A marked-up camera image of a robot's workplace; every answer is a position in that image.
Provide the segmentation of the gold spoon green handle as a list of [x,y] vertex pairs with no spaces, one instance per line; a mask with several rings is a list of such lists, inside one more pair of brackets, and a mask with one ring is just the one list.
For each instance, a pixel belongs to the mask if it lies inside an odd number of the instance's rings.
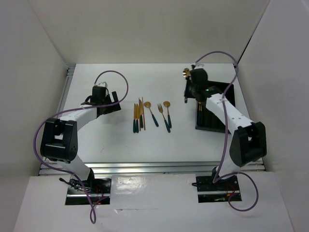
[[183,76],[186,79],[190,79],[190,70],[188,68],[185,68],[183,70]]
[[170,102],[169,102],[169,101],[164,101],[163,104],[164,104],[164,106],[167,108],[167,115],[168,115],[168,124],[169,124],[169,127],[172,128],[171,118],[170,118],[170,114],[169,114]]
[[153,119],[153,121],[154,121],[155,126],[156,126],[156,127],[159,127],[159,124],[158,124],[158,122],[157,122],[157,120],[156,120],[156,118],[155,118],[155,116],[154,116],[154,114],[153,114],[153,112],[152,112],[152,110],[151,110],[151,103],[150,103],[149,101],[146,101],[146,102],[144,103],[144,106],[145,106],[147,109],[149,109],[150,114],[151,114],[151,116],[152,116],[152,119]]

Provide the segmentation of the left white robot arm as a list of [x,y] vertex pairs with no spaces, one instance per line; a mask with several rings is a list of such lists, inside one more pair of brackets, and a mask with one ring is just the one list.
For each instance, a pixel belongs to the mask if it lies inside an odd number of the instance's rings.
[[49,118],[44,124],[40,153],[69,171],[72,180],[67,184],[85,193],[109,193],[111,180],[96,179],[91,168],[86,166],[78,153],[78,130],[101,115],[121,110],[115,91],[94,86],[92,95],[82,104],[82,109],[60,118]]

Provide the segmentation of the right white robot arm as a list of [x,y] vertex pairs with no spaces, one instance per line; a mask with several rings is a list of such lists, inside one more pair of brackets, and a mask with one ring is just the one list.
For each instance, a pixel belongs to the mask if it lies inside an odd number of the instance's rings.
[[222,189],[242,167],[267,154],[266,128],[244,116],[216,86],[210,86],[203,68],[184,69],[185,99],[193,98],[202,109],[212,112],[225,126],[222,158],[212,171],[211,185]]

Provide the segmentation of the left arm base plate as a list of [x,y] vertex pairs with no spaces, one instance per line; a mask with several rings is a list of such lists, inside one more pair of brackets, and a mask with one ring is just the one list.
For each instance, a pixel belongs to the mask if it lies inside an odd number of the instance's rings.
[[[75,179],[65,181],[63,178],[60,181],[68,185],[65,205],[89,205],[87,195],[82,188],[82,185]],[[112,186],[111,178],[96,179],[93,187],[84,183],[91,203],[98,205],[109,205],[111,201],[110,193]]]

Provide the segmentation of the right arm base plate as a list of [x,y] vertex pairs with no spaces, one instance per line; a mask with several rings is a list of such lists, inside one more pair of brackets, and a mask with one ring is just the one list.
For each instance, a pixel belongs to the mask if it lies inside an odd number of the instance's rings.
[[231,202],[242,201],[236,176],[232,176],[223,181],[220,180],[215,184],[212,182],[211,176],[197,176],[196,181],[191,185],[197,189],[199,203],[228,202],[230,197]]

